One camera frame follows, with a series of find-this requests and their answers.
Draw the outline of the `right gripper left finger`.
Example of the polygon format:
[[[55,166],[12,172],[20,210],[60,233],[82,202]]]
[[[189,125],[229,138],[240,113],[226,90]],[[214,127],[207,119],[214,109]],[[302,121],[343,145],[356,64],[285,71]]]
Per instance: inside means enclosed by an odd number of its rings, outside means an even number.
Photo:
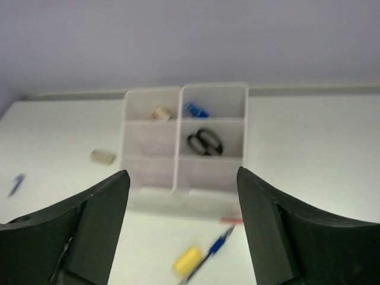
[[[107,284],[129,188],[129,174],[121,170],[2,224],[1,284]]]

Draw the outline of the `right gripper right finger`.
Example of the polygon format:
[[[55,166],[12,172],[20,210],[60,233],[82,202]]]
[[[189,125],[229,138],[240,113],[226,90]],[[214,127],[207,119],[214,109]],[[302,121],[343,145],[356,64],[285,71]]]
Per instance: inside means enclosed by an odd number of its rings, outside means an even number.
[[[379,224],[320,210],[248,169],[237,191],[258,284],[378,284]]]

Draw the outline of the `white pink eraser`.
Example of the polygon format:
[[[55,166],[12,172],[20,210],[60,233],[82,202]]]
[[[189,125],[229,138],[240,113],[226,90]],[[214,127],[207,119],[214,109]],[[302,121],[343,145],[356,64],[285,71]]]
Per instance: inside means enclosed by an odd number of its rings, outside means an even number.
[[[172,113],[163,106],[156,106],[150,116],[151,119],[168,121],[172,118]]]

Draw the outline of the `black handled scissors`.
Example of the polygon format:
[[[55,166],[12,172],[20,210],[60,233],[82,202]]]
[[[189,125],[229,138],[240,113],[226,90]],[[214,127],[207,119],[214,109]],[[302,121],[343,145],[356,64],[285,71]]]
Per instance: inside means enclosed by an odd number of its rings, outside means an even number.
[[[224,147],[219,136],[208,128],[200,128],[187,137],[190,149],[200,156],[221,156]]]

